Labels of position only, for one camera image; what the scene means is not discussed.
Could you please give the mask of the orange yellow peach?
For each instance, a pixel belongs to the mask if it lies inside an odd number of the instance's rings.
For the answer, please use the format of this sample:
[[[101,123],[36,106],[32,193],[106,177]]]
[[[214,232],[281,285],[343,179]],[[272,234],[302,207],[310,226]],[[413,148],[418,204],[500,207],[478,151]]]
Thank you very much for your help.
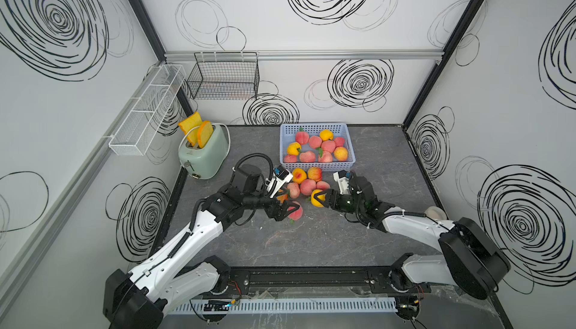
[[[333,151],[333,157],[339,162],[347,162],[349,158],[349,152],[345,147],[336,147]]]

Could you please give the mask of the red orange peach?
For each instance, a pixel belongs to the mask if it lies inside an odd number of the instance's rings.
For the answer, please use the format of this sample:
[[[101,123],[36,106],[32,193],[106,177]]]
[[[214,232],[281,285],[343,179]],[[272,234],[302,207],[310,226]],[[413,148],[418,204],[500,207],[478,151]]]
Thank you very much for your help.
[[[325,151],[321,148],[318,149],[318,162],[319,163],[332,163],[334,158],[332,153],[329,151]]]

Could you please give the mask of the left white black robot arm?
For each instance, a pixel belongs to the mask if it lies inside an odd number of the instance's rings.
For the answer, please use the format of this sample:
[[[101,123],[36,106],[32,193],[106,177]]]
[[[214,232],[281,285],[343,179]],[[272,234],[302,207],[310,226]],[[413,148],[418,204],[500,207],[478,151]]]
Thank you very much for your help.
[[[273,166],[265,154],[249,154],[232,169],[229,182],[200,199],[189,224],[148,259],[129,272],[113,272],[106,280],[103,314],[111,328],[158,328],[165,316],[205,292],[224,292],[230,267],[216,256],[188,272],[183,268],[244,212],[263,210],[282,221],[298,210],[288,199],[279,200],[292,173]]]

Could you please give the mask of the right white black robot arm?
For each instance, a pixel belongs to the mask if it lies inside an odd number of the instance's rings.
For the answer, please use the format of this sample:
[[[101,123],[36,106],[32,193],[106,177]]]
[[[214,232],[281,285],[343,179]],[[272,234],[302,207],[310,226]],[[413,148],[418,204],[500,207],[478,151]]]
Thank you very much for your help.
[[[484,300],[510,272],[510,261],[474,220],[437,219],[404,210],[378,199],[372,184],[353,172],[337,173],[336,182],[336,190],[316,190],[311,198],[325,208],[354,214],[368,229],[402,235],[436,250],[429,256],[405,253],[394,262],[387,280],[395,291],[432,283],[457,286]]]

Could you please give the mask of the dark pink peach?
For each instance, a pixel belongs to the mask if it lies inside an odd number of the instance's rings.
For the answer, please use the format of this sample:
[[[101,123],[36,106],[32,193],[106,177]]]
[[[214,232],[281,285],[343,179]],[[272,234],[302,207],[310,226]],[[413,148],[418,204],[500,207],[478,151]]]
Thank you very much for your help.
[[[283,158],[285,163],[297,163],[298,157],[296,155],[288,154]]]

